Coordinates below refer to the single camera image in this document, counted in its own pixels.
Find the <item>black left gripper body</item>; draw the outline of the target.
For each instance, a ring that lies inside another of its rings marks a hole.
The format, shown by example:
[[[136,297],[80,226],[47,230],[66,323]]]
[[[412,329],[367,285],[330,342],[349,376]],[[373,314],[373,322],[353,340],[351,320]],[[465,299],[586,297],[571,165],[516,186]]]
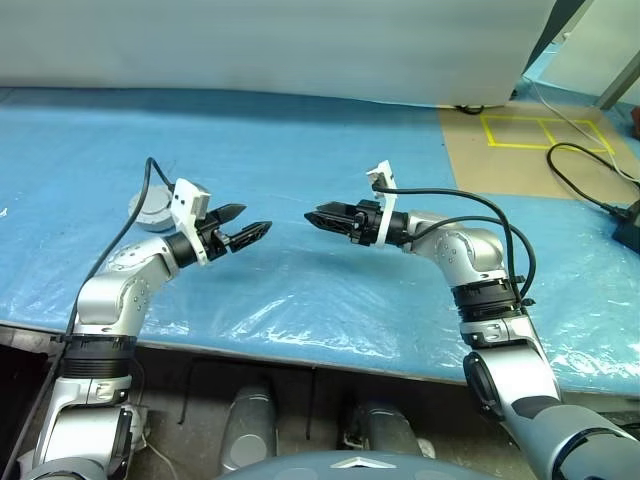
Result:
[[[231,237],[221,231],[222,223],[215,219],[204,219],[199,223],[199,238],[208,259],[217,259],[236,248]]]

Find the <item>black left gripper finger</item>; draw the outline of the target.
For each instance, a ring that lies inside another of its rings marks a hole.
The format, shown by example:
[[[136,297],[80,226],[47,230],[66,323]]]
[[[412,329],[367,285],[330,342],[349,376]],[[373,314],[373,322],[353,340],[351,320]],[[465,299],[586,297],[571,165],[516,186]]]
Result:
[[[270,230],[271,221],[254,222],[244,227],[240,232],[228,237],[227,247],[236,253],[249,245],[261,240]]]
[[[209,224],[215,224],[217,226],[220,226],[234,220],[245,209],[246,209],[246,206],[243,204],[238,204],[238,203],[226,204],[214,210],[209,211],[206,214],[206,221]]]

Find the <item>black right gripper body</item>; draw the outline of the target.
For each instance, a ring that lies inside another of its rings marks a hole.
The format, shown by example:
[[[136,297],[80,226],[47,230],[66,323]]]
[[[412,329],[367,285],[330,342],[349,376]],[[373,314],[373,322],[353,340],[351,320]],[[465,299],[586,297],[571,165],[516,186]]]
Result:
[[[351,216],[349,238],[352,243],[371,246],[378,239],[383,209],[377,201],[361,200],[348,207]]]

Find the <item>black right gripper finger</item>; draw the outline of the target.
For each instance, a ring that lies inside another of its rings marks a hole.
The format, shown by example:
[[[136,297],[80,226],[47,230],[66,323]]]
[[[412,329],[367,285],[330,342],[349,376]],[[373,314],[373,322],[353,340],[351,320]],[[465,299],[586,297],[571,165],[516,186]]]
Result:
[[[314,210],[304,214],[304,218],[320,230],[352,238],[355,216],[346,212]]]
[[[356,222],[357,208],[355,205],[331,201],[317,206],[315,214],[326,221],[354,224]]]

